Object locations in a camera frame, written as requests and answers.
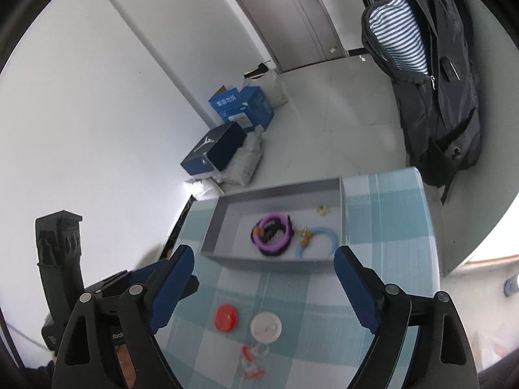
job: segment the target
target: blue checkered tablecloth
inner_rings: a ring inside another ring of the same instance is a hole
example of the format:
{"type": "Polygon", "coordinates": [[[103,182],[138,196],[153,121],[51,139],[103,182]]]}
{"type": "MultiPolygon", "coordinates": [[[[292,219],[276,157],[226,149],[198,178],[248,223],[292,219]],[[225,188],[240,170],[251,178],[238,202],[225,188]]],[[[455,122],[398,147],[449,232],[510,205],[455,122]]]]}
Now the blue checkered tablecloth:
{"type": "MultiPolygon", "coordinates": [[[[364,266],[407,293],[439,290],[436,245],[419,173],[404,169],[343,179],[347,226],[343,237],[364,266]]],[[[335,274],[279,274],[228,269],[200,256],[216,200],[194,203],[176,245],[196,256],[200,288],[178,303],[157,334],[164,356],[184,388],[344,389],[354,376],[372,335],[362,328],[335,274]],[[225,303],[239,313],[237,328],[218,332],[216,309],[225,303]],[[243,381],[241,347],[253,343],[248,326],[261,311],[282,322],[271,345],[268,373],[243,381]]],[[[400,387],[416,339],[406,336],[391,381],[400,387]]]]}

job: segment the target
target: floor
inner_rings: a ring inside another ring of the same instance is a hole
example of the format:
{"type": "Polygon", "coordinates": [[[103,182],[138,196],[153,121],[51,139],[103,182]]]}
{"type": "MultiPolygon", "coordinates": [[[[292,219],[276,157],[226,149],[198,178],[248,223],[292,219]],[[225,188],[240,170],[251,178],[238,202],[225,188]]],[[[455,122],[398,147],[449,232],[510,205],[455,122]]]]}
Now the floor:
{"type": "Polygon", "coordinates": [[[264,133],[264,156],[249,188],[405,166],[391,83],[365,59],[342,58],[281,76],[289,102],[276,109],[264,133]]]}

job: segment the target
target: black backpack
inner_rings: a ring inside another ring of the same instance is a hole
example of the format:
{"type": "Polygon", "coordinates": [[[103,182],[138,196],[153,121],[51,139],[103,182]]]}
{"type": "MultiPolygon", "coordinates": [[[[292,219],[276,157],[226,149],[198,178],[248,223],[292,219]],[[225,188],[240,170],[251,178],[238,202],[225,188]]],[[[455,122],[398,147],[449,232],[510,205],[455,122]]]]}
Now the black backpack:
{"type": "Polygon", "coordinates": [[[442,203],[481,151],[471,40],[462,0],[380,0],[362,15],[362,43],[393,83],[410,164],[445,186],[442,203]]]}

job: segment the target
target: screw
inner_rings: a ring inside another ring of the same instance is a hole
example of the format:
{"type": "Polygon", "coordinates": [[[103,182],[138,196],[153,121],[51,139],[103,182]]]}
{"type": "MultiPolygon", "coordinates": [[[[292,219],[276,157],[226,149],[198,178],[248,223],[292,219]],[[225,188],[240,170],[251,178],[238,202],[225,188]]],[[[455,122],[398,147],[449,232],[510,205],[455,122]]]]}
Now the screw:
{"type": "Polygon", "coordinates": [[[391,294],[392,296],[395,296],[400,292],[400,288],[395,284],[387,284],[386,285],[386,292],[388,294],[391,294]]]}
{"type": "Polygon", "coordinates": [[[136,296],[142,292],[142,285],[136,284],[130,287],[130,294],[136,296]]]}
{"type": "Polygon", "coordinates": [[[79,296],[79,300],[82,303],[87,303],[88,301],[90,301],[91,298],[92,298],[92,294],[90,292],[83,292],[83,294],[81,294],[79,296]]]}
{"type": "Polygon", "coordinates": [[[443,303],[448,303],[451,299],[445,291],[439,291],[436,296],[443,303]]]}

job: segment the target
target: red bottle cap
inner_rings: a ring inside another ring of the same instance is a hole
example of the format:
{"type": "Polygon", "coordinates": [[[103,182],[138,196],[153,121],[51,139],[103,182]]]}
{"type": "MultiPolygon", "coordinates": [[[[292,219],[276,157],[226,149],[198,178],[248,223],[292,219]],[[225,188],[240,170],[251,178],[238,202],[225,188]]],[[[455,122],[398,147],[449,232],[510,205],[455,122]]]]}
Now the red bottle cap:
{"type": "Polygon", "coordinates": [[[230,304],[218,307],[214,314],[214,326],[220,332],[230,332],[238,324],[238,311],[230,304]]]}

